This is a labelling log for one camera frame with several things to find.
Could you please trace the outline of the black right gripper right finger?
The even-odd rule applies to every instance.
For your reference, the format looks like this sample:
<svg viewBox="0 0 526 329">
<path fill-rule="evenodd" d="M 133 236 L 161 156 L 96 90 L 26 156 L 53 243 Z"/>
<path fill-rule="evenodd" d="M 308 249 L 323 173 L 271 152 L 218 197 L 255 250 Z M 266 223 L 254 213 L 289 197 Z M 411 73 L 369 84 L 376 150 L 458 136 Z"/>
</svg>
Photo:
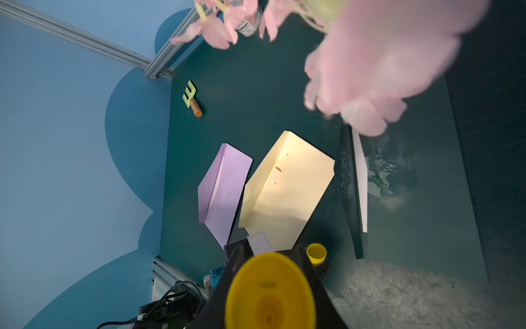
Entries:
<svg viewBox="0 0 526 329">
<path fill-rule="evenodd" d="M 314 296 L 316 328 L 346 329 L 347 325 L 336 311 L 322 282 L 331 267 L 331 262 L 326 261 L 317 267 L 313 266 L 304 247 L 293 248 L 293 260 L 304 273 Z"/>
</svg>

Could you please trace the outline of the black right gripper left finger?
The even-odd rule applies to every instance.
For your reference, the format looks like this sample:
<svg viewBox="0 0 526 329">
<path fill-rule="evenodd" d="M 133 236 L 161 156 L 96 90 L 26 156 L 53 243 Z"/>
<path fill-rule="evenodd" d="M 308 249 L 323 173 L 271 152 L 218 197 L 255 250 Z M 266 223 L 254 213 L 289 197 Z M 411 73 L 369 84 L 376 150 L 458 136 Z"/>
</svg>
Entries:
<svg viewBox="0 0 526 329">
<path fill-rule="evenodd" d="M 225 250 L 228 261 L 219 283 L 190 328 L 225 328 L 226 300 L 231 284 L 241 267 L 253 256 L 248 239 L 228 244 Z"/>
</svg>

